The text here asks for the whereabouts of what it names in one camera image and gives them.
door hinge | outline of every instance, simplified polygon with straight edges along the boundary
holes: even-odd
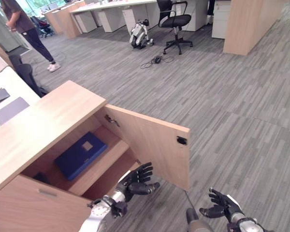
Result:
[[[104,118],[109,122],[109,123],[115,123],[118,127],[120,127],[120,125],[118,124],[118,122],[115,119],[111,119],[111,117],[109,117],[109,115],[105,115]]]

robot leg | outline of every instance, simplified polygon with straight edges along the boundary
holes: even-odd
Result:
[[[186,216],[188,222],[188,232],[214,232],[206,222],[199,220],[194,209],[187,209]]]

computer monitor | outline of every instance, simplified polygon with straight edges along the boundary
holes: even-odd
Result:
[[[49,4],[48,7],[50,10],[53,10],[53,9],[58,8],[58,5],[57,5],[57,3],[52,3],[52,4]]]
[[[42,13],[49,11],[48,6],[42,6],[41,8]]]

blue binder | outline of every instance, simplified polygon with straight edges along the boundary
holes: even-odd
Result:
[[[55,164],[68,180],[76,178],[92,161],[94,161],[107,145],[93,133],[88,132],[75,144],[70,146],[58,158]]]

black pants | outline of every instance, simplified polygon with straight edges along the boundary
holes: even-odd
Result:
[[[207,15],[214,15],[215,0],[209,0]]]
[[[26,32],[21,33],[22,36],[31,44],[31,46],[37,50],[42,56],[45,57],[49,62],[53,62],[54,58],[49,53],[49,51],[46,49],[46,47],[41,42],[38,32],[36,28],[30,29]]]

